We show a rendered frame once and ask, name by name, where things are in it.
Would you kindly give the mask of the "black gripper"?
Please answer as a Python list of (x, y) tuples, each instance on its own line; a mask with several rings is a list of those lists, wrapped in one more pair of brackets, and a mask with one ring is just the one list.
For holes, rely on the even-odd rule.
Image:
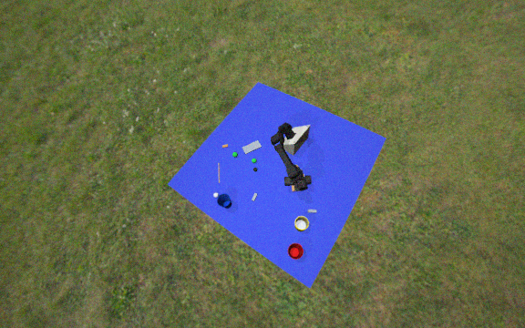
[[(307, 175), (304, 177), (307, 185), (310, 185), (312, 184), (312, 177), (311, 175)], [(289, 177), (284, 177), (284, 185), (285, 186), (293, 186), (293, 182), (291, 181), (291, 179)]]

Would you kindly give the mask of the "dark blue cup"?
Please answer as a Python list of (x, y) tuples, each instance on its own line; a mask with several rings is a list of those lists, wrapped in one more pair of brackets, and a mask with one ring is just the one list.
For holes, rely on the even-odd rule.
[(229, 209), (232, 205), (230, 196), (227, 194), (221, 194), (217, 198), (217, 204), (224, 209)]

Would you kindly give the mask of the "yellow cup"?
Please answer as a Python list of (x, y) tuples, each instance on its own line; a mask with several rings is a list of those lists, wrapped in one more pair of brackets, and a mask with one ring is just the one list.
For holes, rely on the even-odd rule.
[(298, 231), (304, 231), (308, 227), (308, 219), (305, 216), (299, 216), (295, 220), (295, 228)]

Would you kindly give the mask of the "dark red mug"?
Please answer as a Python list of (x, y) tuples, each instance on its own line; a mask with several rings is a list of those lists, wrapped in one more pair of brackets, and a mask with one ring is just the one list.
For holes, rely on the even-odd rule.
[(303, 256), (304, 250), (299, 243), (292, 243), (287, 249), (288, 255), (291, 259), (299, 259)]

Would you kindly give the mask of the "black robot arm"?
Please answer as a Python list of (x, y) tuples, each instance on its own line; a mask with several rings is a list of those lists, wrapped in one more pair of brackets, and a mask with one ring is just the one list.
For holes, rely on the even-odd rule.
[[(275, 135), (271, 136), (271, 143), (274, 146), (274, 149), (278, 152), (286, 167), (287, 175), (293, 182), (294, 190), (303, 191), (308, 189), (307, 183), (304, 179), (304, 173), (300, 170), (300, 167), (297, 167), (291, 162), (289, 156), (283, 148), (284, 135), (287, 137), (287, 139), (291, 139), (296, 134), (293, 132), (292, 128), (293, 127), (291, 126), (291, 124), (286, 122), (283, 123), (281, 126), (278, 127), (278, 132)], [(274, 144), (277, 144), (278, 142), (280, 142), (280, 144), (275, 146)]]

